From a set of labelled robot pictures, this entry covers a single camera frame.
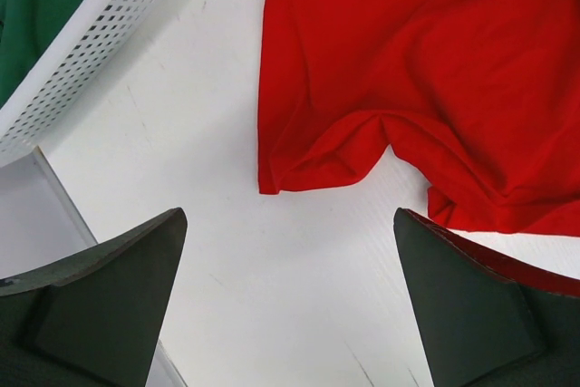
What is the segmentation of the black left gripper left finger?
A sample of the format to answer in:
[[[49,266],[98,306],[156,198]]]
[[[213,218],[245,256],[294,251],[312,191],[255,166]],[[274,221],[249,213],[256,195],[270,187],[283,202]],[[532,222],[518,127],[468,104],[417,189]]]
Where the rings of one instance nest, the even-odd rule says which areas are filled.
[[[145,385],[186,233],[185,212],[172,208],[2,279],[2,385]]]

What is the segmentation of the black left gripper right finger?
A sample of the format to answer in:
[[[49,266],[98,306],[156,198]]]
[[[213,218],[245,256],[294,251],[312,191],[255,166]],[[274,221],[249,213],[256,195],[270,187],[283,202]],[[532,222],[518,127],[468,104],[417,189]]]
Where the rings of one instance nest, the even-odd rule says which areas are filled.
[[[576,386],[579,282],[407,208],[393,231],[436,386]]]

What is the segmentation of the red t shirt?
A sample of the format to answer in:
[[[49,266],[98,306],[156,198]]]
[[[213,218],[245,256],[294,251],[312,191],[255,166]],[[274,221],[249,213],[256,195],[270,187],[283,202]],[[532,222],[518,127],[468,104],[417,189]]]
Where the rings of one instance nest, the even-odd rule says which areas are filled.
[[[579,0],[266,0],[261,193],[364,179],[387,149],[458,230],[579,233]]]

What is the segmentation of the white plastic basket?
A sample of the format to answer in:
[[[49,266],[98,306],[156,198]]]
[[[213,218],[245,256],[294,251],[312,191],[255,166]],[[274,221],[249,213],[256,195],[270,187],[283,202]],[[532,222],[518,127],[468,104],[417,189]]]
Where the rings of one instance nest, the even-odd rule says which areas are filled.
[[[1,164],[34,151],[161,0],[83,0],[1,109]]]

